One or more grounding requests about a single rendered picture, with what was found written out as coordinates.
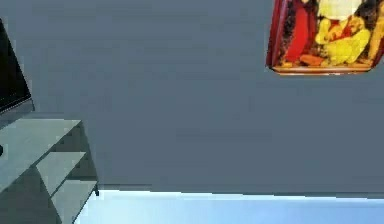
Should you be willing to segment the red and yellow framed picture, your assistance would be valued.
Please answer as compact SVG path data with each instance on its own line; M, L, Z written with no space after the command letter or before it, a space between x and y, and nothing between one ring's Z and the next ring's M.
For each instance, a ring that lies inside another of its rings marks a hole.
M266 66L279 75L350 75L384 59L384 0L273 0Z

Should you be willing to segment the grey glass television stand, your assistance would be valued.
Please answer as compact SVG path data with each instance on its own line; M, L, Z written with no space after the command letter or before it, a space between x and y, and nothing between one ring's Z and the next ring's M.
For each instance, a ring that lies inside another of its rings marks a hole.
M99 193L80 120L19 119L0 145L0 224L74 224Z

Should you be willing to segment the black television set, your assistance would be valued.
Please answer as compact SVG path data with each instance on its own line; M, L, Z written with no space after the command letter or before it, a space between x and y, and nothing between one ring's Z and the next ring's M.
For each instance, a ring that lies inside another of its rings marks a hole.
M30 89L0 18L0 113L30 99Z

